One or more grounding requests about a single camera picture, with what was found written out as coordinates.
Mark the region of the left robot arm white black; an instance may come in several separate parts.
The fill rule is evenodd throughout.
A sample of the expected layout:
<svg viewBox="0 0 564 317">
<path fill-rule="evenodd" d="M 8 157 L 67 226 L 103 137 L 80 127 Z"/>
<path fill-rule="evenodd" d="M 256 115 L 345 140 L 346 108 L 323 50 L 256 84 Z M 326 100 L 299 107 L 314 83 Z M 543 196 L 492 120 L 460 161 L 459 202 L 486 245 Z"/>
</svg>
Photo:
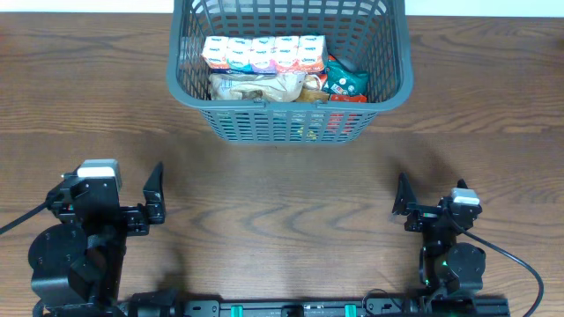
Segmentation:
<svg viewBox="0 0 564 317">
<path fill-rule="evenodd" d="M 166 219 L 164 166 L 158 163 L 143 187 L 145 200 L 122 206 L 115 159 L 88 159 L 47 194 L 58 219 L 33 241 L 28 262 L 39 297 L 36 316 L 121 316 L 119 285 L 126 240 L 145 236 Z"/>
</svg>

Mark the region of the red yellow pasta packet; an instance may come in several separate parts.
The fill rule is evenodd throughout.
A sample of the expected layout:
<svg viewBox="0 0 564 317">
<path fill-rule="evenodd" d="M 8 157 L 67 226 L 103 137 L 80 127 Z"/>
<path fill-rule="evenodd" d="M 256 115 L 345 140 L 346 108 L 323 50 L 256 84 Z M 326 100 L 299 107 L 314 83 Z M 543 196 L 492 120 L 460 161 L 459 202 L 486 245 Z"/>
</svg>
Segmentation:
<svg viewBox="0 0 564 317">
<path fill-rule="evenodd" d="M 348 96 L 344 94 L 335 94 L 324 92 L 323 88 L 327 84 L 327 76 L 324 74 L 309 74 L 305 76 L 305 82 L 302 86 L 301 93 L 295 102 L 357 102 L 366 103 L 367 97 L 364 95 Z"/>
</svg>

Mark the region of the beige foil pouch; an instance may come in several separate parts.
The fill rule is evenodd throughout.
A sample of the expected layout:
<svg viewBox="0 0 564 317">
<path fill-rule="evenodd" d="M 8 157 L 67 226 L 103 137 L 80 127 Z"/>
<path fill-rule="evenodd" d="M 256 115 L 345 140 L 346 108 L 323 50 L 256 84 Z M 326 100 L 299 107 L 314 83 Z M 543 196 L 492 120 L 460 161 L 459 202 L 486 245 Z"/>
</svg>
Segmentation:
<svg viewBox="0 0 564 317">
<path fill-rule="evenodd" d="M 305 77 L 305 73 L 276 75 L 213 73 L 209 76 L 210 95 L 213 100 L 292 102 L 300 96 Z"/>
</svg>

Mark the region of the blue green tissue pack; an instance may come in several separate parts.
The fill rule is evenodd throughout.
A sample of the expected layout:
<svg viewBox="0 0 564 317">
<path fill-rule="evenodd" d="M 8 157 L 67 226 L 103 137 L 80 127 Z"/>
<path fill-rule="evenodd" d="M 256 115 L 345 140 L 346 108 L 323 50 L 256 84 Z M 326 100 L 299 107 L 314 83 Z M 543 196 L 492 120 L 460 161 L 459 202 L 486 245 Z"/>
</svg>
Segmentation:
<svg viewBox="0 0 564 317">
<path fill-rule="evenodd" d="M 201 56 L 212 70 L 246 74 L 319 73 L 329 59 L 323 35 L 209 36 Z"/>
</svg>

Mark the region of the green Nescafe coffee bag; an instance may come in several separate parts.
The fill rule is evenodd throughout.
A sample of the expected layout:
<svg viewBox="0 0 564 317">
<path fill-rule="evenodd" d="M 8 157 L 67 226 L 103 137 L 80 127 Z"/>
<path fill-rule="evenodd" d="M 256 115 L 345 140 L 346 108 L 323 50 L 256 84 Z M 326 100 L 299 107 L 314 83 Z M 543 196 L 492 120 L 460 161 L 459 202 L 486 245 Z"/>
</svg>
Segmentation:
<svg viewBox="0 0 564 317">
<path fill-rule="evenodd" d="M 365 71 L 351 72 L 332 55 L 325 64 L 327 79 L 322 90 L 330 94 L 357 96 L 367 92 L 369 75 Z"/>
</svg>

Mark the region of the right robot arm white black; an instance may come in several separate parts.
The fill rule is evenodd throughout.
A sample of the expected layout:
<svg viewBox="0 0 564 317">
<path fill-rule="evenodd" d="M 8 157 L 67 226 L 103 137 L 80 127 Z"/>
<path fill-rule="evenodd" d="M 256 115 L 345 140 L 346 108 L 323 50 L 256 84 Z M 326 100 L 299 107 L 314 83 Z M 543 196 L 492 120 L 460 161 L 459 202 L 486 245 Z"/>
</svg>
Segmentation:
<svg viewBox="0 0 564 317">
<path fill-rule="evenodd" d="M 483 288 L 485 251 L 457 237 L 473 227 L 482 212 L 476 192 L 459 180 L 436 205 L 418 203 L 408 177 L 398 176 L 394 215 L 405 216 L 404 229 L 422 235 L 419 279 L 426 289 L 418 292 L 422 313 L 451 310 L 476 311 L 475 293 Z"/>
</svg>

